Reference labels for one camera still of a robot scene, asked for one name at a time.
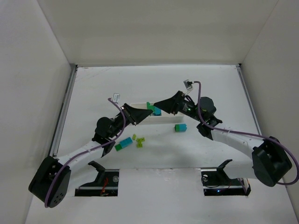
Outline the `lime lego cluster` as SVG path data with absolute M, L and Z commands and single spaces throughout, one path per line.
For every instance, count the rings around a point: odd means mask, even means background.
M 142 147 L 143 147 L 143 143 L 145 142 L 145 138 L 144 138 L 144 137 L 142 137 L 142 138 L 137 138 L 137 139 L 136 139 L 136 142 L 137 142 L 136 147 L 137 147 L 137 148 L 142 148 Z

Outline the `blue long lego brick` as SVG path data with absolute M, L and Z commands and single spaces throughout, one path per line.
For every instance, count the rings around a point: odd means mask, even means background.
M 127 146 L 131 145 L 133 143 L 133 140 L 131 137 L 128 137 L 122 141 L 120 141 L 120 146 L 121 148 L 126 148 Z

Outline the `blue square lego brick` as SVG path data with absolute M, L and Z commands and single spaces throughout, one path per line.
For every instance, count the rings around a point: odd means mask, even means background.
M 185 132 L 187 130 L 187 125 L 186 124 L 180 124 L 180 131 Z

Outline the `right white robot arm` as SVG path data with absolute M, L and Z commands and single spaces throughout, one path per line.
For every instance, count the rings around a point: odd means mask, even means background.
M 168 114 L 180 112 L 198 121 L 197 129 L 202 136 L 224 143 L 249 157 L 249 162 L 231 161 L 224 167 L 224 174 L 230 179 L 254 178 L 273 187 L 292 168 L 277 139 L 234 133 L 231 127 L 223 125 L 215 117 L 216 107 L 208 97 L 200 97 L 199 102 L 194 103 L 189 96 L 178 91 L 173 97 L 154 103 L 154 106 Z

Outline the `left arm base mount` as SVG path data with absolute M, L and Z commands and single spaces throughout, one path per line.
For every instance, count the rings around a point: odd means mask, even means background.
M 75 189 L 76 197 L 115 197 L 118 196 L 119 175 L 118 169 L 105 169 L 95 161 L 88 163 L 98 172 L 92 182 L 87 182 Z

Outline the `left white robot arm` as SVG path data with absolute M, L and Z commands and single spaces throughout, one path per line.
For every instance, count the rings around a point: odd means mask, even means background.
M 54 208 L 64 199 L 73 173 L 107 155 L 128 125 L 137 125 L 152 113 L 150 109 L 138 109 L 128 104 L 117 109 L 119 113 L 115 117 L 102 117 L 97 121 L 94 137 L 83 147 L 62 157 L 47 156 L 42 161 L 28 190 L 46 208 Z

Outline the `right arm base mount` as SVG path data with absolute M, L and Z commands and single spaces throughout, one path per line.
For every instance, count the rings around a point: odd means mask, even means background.
M 224 171 L 232 161 L 229 159 L 217 167 L 200 169 L 204 196 L 249 196 L 251 186 L 248 179 L 231 179 Z

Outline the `white compartment tray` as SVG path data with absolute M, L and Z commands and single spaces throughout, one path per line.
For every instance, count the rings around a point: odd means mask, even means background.
M 147 102 L 131 103 L 130 106 L 138 109 L 147 109 Z M 180 112 L 178 112 L 176 115 L 173 115 L 161 111 L 160 116 L 151 114 L 145 120 L 143 120 L 140 125 L 179 124 L 183 123 L 184 117 L 185 115 Z

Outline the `green long lego brick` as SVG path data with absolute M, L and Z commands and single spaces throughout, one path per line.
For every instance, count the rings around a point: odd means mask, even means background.
M 148 109 L 148 110 L 151 110 L 152 113 L 155 112 L 155 106 L 152 105 L 150 102 L 147 102 L 147 103 L 146 103 L 146 106 L 147 106 L 147 109 Z

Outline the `green square lego brick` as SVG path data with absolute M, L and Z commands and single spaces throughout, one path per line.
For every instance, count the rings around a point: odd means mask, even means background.
M 180 124 L 175 125 L 175 132 L 180 132 Z

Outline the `teal oval lego piece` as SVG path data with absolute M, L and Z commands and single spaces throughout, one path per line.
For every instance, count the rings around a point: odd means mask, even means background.
M 161 116 L 162 115 L 162 112 L 161 112 L 161 110 L 159 109 L 159 108 L 157 108 L 157 107 L 153 107 L 153 116 Z

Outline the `green lego under blue brick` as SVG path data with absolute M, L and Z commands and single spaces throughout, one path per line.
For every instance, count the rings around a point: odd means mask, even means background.
M 122 150 L 122 146 L 121 146 L 121 144 L 117 144 L 117 145 L 115 145 L 114 147 L 115 147 L 115 150 L 116 150 L 116 151 L 120 151 L 120 150 Z

